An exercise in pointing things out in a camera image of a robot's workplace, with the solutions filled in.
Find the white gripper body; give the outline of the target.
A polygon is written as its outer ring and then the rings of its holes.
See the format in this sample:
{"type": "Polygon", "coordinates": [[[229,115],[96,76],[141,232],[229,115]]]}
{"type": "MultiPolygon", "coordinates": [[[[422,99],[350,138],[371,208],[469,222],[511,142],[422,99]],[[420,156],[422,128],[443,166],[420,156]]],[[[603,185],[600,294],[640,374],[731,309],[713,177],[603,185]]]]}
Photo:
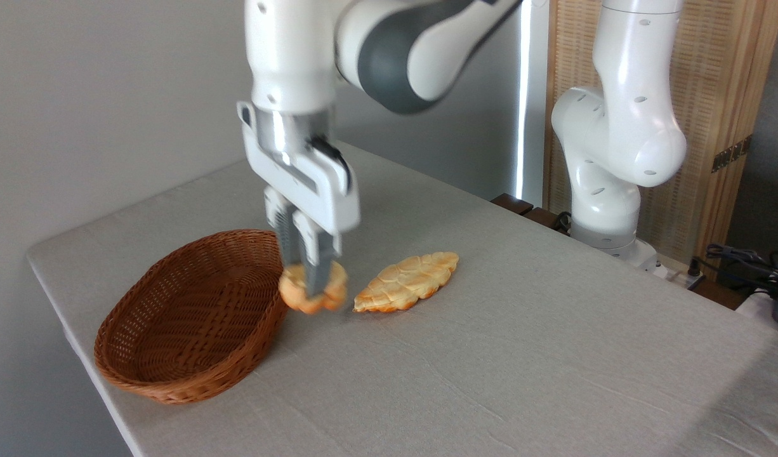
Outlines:
{"type": "Polygon", "coordinates": [[[245,154],[253,171],[330,234],[360,223],[357,180],[331,144],[333,110],[290,114],[238,102],[245,154]]]}

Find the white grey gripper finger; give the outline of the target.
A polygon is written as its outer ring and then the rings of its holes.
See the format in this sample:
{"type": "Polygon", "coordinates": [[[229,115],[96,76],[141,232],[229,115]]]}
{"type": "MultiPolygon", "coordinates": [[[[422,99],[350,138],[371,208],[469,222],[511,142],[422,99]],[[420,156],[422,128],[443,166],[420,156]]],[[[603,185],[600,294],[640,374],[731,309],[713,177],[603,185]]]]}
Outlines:
{"type": "Polygon", "coordinates": [[[279,243],[282,265],[285,268],[300,263],[300,236],[293,220],[297,207],[272,186],[267,186],[265,216],[275,231],[279,243]]]}
{"type": "Polygon", "coordinates": [[[330,281],[332,262],[339,257],[337,238],[304,212],[294,213],[293,225],[298,240],[299,261],[304,267],[305,295],[308,299],[316,299],[330,281]]]}

